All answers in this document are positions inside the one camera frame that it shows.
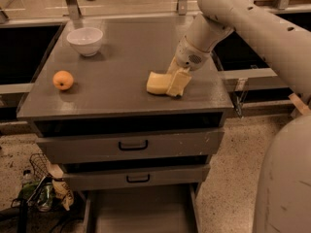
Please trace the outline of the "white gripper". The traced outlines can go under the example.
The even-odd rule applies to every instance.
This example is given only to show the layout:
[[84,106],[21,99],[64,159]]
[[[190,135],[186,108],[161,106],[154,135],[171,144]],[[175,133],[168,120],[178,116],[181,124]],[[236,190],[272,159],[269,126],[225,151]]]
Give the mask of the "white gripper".
[[204,65],[209,56],[209,52],[198,50],[188,42],[186,37],[183,37],[176,48],[175,58],[172,59],[167,69],[167,74],[173,76],[166,94],[172,97],[182,96],[191,80],[188,72],[181,71],[182,67],[196,71]]

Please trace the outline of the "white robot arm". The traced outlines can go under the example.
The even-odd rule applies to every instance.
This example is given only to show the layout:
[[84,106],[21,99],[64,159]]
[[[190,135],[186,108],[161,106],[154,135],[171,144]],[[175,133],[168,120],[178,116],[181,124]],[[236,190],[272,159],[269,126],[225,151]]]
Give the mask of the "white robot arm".
[[200,13],[180,41],[168,69],[200,66],[215,45],[236,32],[294,92],[300,116],[273,139],[262,162],[253,233],[311,233],[311,34],[252,0],[197,0]]

